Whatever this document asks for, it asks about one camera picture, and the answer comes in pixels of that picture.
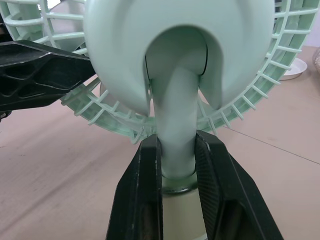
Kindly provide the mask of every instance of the pale green plastic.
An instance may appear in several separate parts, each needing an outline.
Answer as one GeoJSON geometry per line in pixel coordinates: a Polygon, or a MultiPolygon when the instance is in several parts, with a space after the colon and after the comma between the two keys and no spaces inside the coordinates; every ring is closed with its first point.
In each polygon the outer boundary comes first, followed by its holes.
{"type": "Polygon", "coordinates": [[[219,110],[248,86],[268,51],[274,11],[273,0],[246,7],[238,0],[87,0],[91,63],[136,113],[148,117],[152,94],[165,177],[195,171],[198,89],[219,110]]]}
{"type": "MultiPolygon", "coordinates": [[[[72,12],[61,13],[49,11],[45,7],[46,0],[0,0],[0,12],[14,40],[27,39],[61,48],[59,41],[82,39],[83,44],[79,48],[77,46],[73,52],[87,54],[83,30],[66,33],[53,31],[51,22],[56,19],[65,21],[66,25],[78,25],[83,21],[85,0],[65,0],[62,3],[66,4],[65,2],[73,2],[77,7],[72,8],[72,12]]],[[[216,133],[217,128],[229,126],[233,119],[243,119],[244,112],[256,109],[256,103],[262,98],[267,98],[269,90],[274,85],[280,84],[279,79],[301,51],[318,11],[319,0],[283,0],[275,6],[277,13],[274,16],[271,43],[256,75],[248,79],[249,84],[244,91],[218,111],[199,97],[197,129],[216,133]]],[[[224,14],[229,17],[228,21],[232,20],[228,11],[224,14]]],[[[96,91],[95,88],[100,89],[98,78],[73,90],[62,98],[62,104],[74,110],[76,116],[87,119],[90,125],[96,124],[106,130],[129,136],[133,143],[157,132],[153,116],[145,117],[130,111],[111,95],[108,97],[108,90],[102,87],[100,94],[99,89],[96,91]]]]}

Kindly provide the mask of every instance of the white bowl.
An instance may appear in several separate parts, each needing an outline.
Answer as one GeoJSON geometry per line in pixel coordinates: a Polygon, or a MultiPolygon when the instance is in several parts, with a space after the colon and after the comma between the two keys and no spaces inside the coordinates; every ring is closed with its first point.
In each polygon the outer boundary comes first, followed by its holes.
{"type": "Polygon", "coordinates": [[[299,77],[305,70],[307,70],[308,65],[300,58],[296,58],[290,68],[291,70],[286,71],[281,80],[290,80],[299,77]]]}

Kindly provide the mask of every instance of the black clamp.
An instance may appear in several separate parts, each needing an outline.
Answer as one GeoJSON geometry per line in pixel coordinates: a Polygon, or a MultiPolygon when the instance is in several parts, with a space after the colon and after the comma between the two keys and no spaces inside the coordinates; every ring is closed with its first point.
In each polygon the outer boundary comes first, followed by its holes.
{"type": "MultiPolygon", "coordinates": [[[[283,240],[255,182],[216,136],[198,131],[194,154],[208,240],[283,240]]],[[[117,186],[106,240],[162,240],[161,187],[161,145],[153,135],[117,186]]]]}
{"type": "Polygon", "coordinates": [[[95,75],[90,59],[21,40],[0,44],[0,112],[44,107],[95,75]]]}

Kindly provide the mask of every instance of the floor seam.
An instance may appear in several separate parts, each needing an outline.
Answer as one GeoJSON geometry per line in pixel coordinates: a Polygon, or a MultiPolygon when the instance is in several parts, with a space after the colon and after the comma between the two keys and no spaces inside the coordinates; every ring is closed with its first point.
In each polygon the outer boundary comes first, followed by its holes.
{"type": "Polygon", "coordinates": [[[267,145],[269,145],[269,146],[271,146],[271,147],[274,147],[274,148],[276,148],[276,149],[285,151],[285,152],[287,152],[287,153],[289,153],[289,154],[292,154],[292,155],[295,155],[295,156],[297,156],[297,157],[299,157],[299,158],[308,160],[309,162],[312,162],[312,163],[315,163],[315,164],[320,165],[319,162],[312,161],[312,160],[310,160],[310,159],[308,159],[308,158],[306,158],[306,157],[304,157],[304,156],[300,156],[300,155],[298,155],[298,154],[296,154],[296,153],[293,153],[293,152],[290,152],[290,151],[288,151],[288,150],[282,149],[282,148],[280,148],[280,147],[278,147],[278,146],[272,145],[272,144],[270,144],[270,143],[268,143],[268,142],[259,140],[259,139],[255,138],[255,137],[253,137],[253,136],[249,136],[249,135],[247,135],[247,134],[244,134],[244,133],[242,133],[242,132],[239,132],[239,131],[236,131],[236,130],[234,130],[234,129],[228,128],[228,127],[226,127],[226,126],[225,126],[224,128],[229,129],[229,130],[231,130],[231,131],[233,131],[233,132],[235,132],[235,133],[241,134],[241,135],[243,135],[243,136],[246,136],[246,137],[248,137],[248,138],[257,140],[257,141],[259,141],[259,142],[261,142],[261,143],[267,144],[267,145]]]}

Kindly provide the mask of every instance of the fan grille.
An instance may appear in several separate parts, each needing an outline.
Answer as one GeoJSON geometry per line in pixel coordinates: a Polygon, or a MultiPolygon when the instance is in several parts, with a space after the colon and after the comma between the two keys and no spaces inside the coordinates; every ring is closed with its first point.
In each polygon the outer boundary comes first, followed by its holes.
{"type": "MultiPolygon", "coordinates": [[[[65,0],[79,5],[85,0],[65,0]]],[[[213,110],[203,99],[198,98],[197,128],[206,132],[217,133],[217,128],[226,125],[249,109],[256,109],[256,103],[268,98],[268,92],[279,79],[298,53],[310,33],[319,0],[275,0],[274,28],[269,50],[251,84],[229,104],[221,109],[213,110]]],[[[82,14],[58,13],[48,8],[48,0],[0,0],[0,12],[14,40],[30,40],[55,48],[63,48],[61,40],[80,41],[74,53],[86,55],[85,34],[83,30],[76,32],[55,33],[53,20],[65,21],[67,25],[83,21],[82,14]]],[[[76,116],[82,116],[89,124],[96,124],[118,134],[129,136],[137,143],[157,132],[153,116],[144,117],[126,109],[120,102],[106,103],[110,94],[108,90],[99,88],[101,82],[94,76],[89,84],[82,84],[61,99],[76,116]]]]}

